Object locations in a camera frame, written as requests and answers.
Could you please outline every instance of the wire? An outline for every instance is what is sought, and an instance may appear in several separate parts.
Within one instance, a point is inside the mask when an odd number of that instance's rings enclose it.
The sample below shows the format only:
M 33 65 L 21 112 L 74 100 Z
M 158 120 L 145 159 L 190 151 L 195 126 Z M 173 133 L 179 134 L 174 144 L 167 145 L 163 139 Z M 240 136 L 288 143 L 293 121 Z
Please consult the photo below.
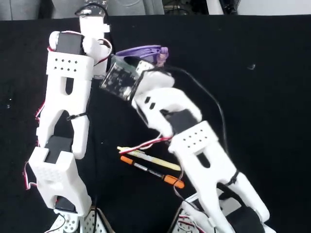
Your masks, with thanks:
M 110 43 L 110 41 L 109 41 L 109 40 L 107 40 L 106 38 L 99 39 L 99 40 L 102 40 L 102 41 L 106 42 L 106 43 L 109 45 L 109 52 L 108 52 L 108 55 L 107 55 L 105 58 L 103 58 L 103 59 L 99 60 L 99 62 L 98 62 L 98 63 L 96 63 L 94 66 L 96 66 L 96 65 L 98 65 L 99 63 L 101 63 L 101 62 L 103 62 L 103 61 L 107 60 L 107 59 L 108 59 L 108 57 L 109 57 L 109 56 L 111 55 L 111 53 L 112 53 L 112 44 Z
M 38 108 L 38 110 L 35 113 L 35 119 L 38 121 L 38 123 L 40 123 L 39 115 L 41 114 L 44 107 L 45 107 L 45 101 L 43 101 L 43 103 L 41 104 L 41 106 Z
M 106 8 L 103 5 L 101 5 L 99 3 L 96 3 L 96 2 L 91 2 L 91 3 L 88 3 L 88 4 L 80 7 L 74 14 L 76 16 L 85 16 L 85 15 L 87 15 L 87 14 L 81 14 L 81 12 L 84 9 L 86 9 L 87 7 L 89 7 L 89 6 L 97 6 L 97 7 L 101 8 L 104 11 L 105 15 L 106 15 L 107 22 L 109 21 L 109 14 L 108 14 Z
M 27 164 L 28 164 L 28 161 L 25 162 L 23 176 L 24 176 L 26 190 L 29 190 L 31 189 L 32 186 L 37 187 L 37 184 L 34 182 L 28 182 L 28 175 L 27 175 L 27 170 L 26 170 Z
M 177 221 L 177 226 L 178 228 L 182 229 L 183 231 L 186 231 L 186 232 L 191 232 L 191 230 L 187 230 L 181 226 L 179 226 L 178 224 L 179 223 L 182 223 L 182 224 L 185 224 L 185 225 L 188 225 L 188 226 L 192 226 L 192 227 L 195 227 L 199 233 L 205 233 L 205 231 L 203 231 L 203 229 L 201 227 L 199 227 L 195 222 L 193 222 L 193 224 L 189 223 L 189 222 L 185 222 L 185 221 Z
M 91 101 L 91 95 L 88 98 L 87 104 L 86 104 L 86 113 L 87 117 L 89 120 L 89 130 L 90 130 L 90 140 L 93 144 L 93 155 L 94 155 L 94 175 L 95 175 L 95 184 L 96 184 L 96 189 L 95 189 L 95 198 L 94 198 L 94 228 L 93 228 L 93 233 L 96 232 L 96 222 L 97 222 L 97 203 L 98 203 L 98 192 L 99 192 L 99 186 L 98 186 L 98 169 L 97 169 L 97 147 L 96 147 L 96 134 L 94 131 L 94 125 L 93 125 L 93 120 L 91 115 L 89 114 L 88 108 L 89 108 L 89 103 Z
M 52 229 L 52 230 L 47 230 L 47 231 L 46 231 L 46 232 L 44 232 L 44 233 L 55 232 L 55 231 L 57 231 L 57 230 L 61 229 L 61 228 L 65 225 L 65 223 L 66 223 L 66 219 L 65 219 L 65 217 L 64 217 L 64 216 L 62 216 L 61 214 L 58 214 L 58 215 L 59 215 L 59 216 L 61 216 L 61 217 L 64 219 L 63 224 L 62 224 L 60 227 L 58 227 L 58 228 L 55 228 L 55 229 Z
M 142 147 L 146 147 L 146 146 L 149 146 L 150 144 L 154 144 L 154 143 L 158 143 L 158 142 L 163 142 L 163 141 L 168 141 L 170 140 L 171 137 L 161 137 L 161 138 L 155 138 L 155 139 L 152 139 L 150 141 L 147 141 L 147 142 L 144 142 L 144 143 L 141 143 L 140 145 L 138 146 L 135 146 L 135 147 L 131 147 L 131 148 L 128 148 L 126 150 L 122 150 L 122 151 L 119 151 L 119 154 L 126 154 L 126 153 L 129 153 L 129 152 L 132 152 L 132 151 L 135 151 L 135 150 L 138 150 Z
M 210 91 L 208 91 L 199 81 L 197 81 L 195 79 L 195 77 L 190 74 L 189 72 L 187 72 L 186 70 L 182 69 L 182 68 L 178 68 L 178 67 L 173 67 L 173 66 L 164 66 L 164 67 L 155 67 L 152 69 L 148 69 L 148 70 L 144 70 L 141 73 L 141 76 L 144 75 L 145 72 L 150 72 L 150 71 L 177 71 L 177 72 L 181 72 L 186 74 L 189 78 L 191 78 L 191 80 L 199 87 L 201 88 L 217 105 L 218 109 L 219 109 L 219 113 L 222 119 L 222 131 L 223 131 L 223 143 L 224 143 L 224 150 L 227 153 L 228 156 L 229 155 L 229 149 L 228 149 L 228 142 L 227 142 L 227 131 L 226 131 L 226 123 L 225 123 L 225 116 L 224 116 L 224 111 L 222 109 L 222 107 L 220 106 L 220 103 L 218 102 L 218 100 L 210 93 Z
M 189 215 L 179 215 L 178 218 L 188 218 L 188 219 L 190 219 L 192 221 L 192 223 L 194 224 L 194 226 L 199 230 L 199 232 L 205 233 L 205 231 L 201 227 L 198 226 L 196 221 L 191 216 L 189 216 Z
M 153 143 L 152 144 L 150 144 L 150 145 L 148 145 L 148 146 L 146 146 L 146 147 L 141 147 L 140 149 L 141 150 L 146 150 L 146 149 L 149 149 L 150 147 L 152 147 L 153 146 Z

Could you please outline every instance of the marker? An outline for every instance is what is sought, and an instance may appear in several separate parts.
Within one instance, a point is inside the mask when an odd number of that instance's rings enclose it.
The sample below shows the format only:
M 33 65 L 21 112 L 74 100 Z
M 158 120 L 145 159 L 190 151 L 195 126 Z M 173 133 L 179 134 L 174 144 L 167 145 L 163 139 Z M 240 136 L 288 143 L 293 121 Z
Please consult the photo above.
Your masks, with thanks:
M 153 171 L 143 165 L 140 165 L 138 163 L 135 163 L 133 159 L 127 158 L 124 155 L 121 156 L 120 158 L 123 162 L 128 163 L 129 165 L 133 165 L 143 171 L 147 171 L 157 177 L 159 177 L 160 179 L 162 179 L 164 182 L 169 183 L 169 184 L 174 184 L 175 187 L 177 188 L 184 188 L 185 184 L 182 181 L 179 181 L 178 178 L 174 177 L 174 176 L 170 176 L 170 175 L 163 175 L 161 173 L 158 173 L 156 171 Z
M 117 149 L 120 150 L 120 151 L 123 151 L 123 150 L 128 149 L 128 147 L 117 147 Z M 176 171 L 180 171 L 181 170 L 180 166 L 177 165 L 177 164 L 172 164 L 172 163 L 167 162 L 167 161 L 165 161 L 163 159 L 158 159 L 158 158 L 152 157 L 150 155 L 145 154 L 144 152 L 142 152 L 140 150 L 135 150 L 135 151 L 132 151 L 132 152 L 128 152 L 127 154 L 133 155 L 133 156 L 138 157 L 140 159 L 147 160 L 149 162 L 152 162 L 154 164 L 158 164 L 160 166 L 164 166 L 164 167 L 170 168 L 172 170 L 176 170 Z

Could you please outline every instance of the black fabric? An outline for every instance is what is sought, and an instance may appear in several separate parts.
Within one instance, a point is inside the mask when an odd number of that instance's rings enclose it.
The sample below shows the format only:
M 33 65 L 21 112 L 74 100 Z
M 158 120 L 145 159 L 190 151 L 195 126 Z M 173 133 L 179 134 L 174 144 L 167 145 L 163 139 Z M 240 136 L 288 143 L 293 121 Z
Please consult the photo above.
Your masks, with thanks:
M 242 206 L 230 213 L 226 218 L 235 233 L 265 232 L 258 215 L 251 207 Z
M 167 46 L 168 64 L 191 72 L 215 95 L 227 120 L 231 158 L 270 210 L 268 225 L 282 233 L 307 232 L 311 16 L 112 17 L 111 25 L 117 51 Z M 64 30 L 79 30 L 78 19 L 0 22 L 2 232 L 44 232 L 55 219 L 35 188 L 25 191 L 22 168 L 35 146 L 34 112 L 45 96 L 49 34 Z M 217 106 L 187 76 L 175 78 L 176 87 L 220 136 Z M 98 85 L 93 83 L 90 113 L 100 151 L 99 182 L 94 183 L 91 143 L 85 158 L 77 161 L 79 174 L 92 197 L 99 186 L 99 208 L 116 232 L 165 232 L 180 199 L 169 184 L 120 162 L 116 149 L 157 133 L 145 127 L 128 103 Z M 165 144 L 148 153 L 176 162 Z M 187 179 L 185 183 L 184 197 L 194 192 Z

